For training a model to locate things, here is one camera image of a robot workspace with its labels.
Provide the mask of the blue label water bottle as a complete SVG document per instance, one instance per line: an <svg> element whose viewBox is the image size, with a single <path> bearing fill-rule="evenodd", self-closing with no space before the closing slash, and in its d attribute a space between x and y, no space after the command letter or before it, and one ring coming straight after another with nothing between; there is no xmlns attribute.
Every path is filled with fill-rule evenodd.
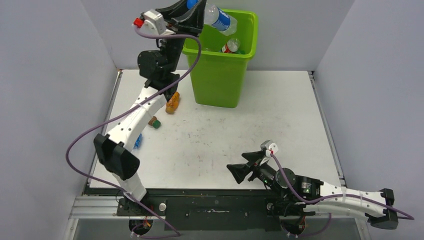
<svg viewBox="0 0 424 240"><path fill-rule="evenodd" d="M213 4L206 3L203 22L225 36L230 36L237 32L238 21Z"/></svg>

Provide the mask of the red label bottle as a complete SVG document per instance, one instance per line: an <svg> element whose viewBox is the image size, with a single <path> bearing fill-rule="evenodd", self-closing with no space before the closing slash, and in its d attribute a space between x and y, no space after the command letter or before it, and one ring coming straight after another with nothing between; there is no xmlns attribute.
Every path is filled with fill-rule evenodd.
<svg viewBox="0 0 424 240"><path fill-rule="evenodd" d="M226 44L220 49L221 53L236 53L240 48L241 42L238 38L229 39Z"/></svg>

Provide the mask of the green plastic bottle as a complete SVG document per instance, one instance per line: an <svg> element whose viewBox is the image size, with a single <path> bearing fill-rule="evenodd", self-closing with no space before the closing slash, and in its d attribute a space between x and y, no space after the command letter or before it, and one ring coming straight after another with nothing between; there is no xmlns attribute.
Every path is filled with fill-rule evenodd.
<svg viewBox="0 0 424 240"><path fill-rule="evenodd" d="M238 49L238 50L235 52L235 54L238 54L238 55L245 55L245 54L246 54L246 52L245 52L244 50Z"/></svg>

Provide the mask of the small orange juice bottle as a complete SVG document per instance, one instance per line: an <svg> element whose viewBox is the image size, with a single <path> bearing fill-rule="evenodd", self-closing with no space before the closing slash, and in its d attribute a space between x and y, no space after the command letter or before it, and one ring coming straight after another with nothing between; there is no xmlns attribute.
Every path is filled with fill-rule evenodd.
<svg viewBox="0 0 424 240"><path fill-rule="evenodd" d="M180 102L180 93L176 91L170 100L166 103L165 112L167 114L174 114Z"/></svg>

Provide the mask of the coffee bottle green cap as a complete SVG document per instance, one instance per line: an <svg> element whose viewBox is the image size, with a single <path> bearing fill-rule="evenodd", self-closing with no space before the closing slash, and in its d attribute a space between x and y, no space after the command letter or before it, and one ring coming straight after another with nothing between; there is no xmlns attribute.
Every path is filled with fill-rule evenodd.
<svg viewBox="0 0 424 240"><path fill-rule="evenodd" d="M148 125L151 126L154 129L158 129L161 127L162 123L158 120L156 116L153 116L149 122Z"/></svg>

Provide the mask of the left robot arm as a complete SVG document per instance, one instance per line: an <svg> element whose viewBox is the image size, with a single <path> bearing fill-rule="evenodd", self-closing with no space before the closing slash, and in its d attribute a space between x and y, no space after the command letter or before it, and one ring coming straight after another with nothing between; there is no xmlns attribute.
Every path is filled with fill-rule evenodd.
<svg viewBox="0 0 424 240"><path fill-rule="evenodd" d="M115 117L115 127L94 140L99 162L117 180L122 192L131 199L129 208L136 215L149 210L144 198L146 188L140 180L140 160L132 151L136 140L154 115L176 93L183 76L176 74L186 39L199 41L204 28L206 1L189 7L186 0L140 14L132 24L135 32L156 41L157 50L144 50L137 57L139 75L146 79L131 108Z"/></svg>

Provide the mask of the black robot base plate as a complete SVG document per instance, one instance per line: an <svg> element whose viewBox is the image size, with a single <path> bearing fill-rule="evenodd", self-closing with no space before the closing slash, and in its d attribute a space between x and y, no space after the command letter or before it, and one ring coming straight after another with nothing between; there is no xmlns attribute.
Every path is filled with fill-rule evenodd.
<svg viewBox="0 0 424 240"><path fill-rule="evenodd" d="M279 231L301 223L303 207L266 189L149 189L141 202L119 199L116 215L141 221L161 216L179 231Z"/></svg>

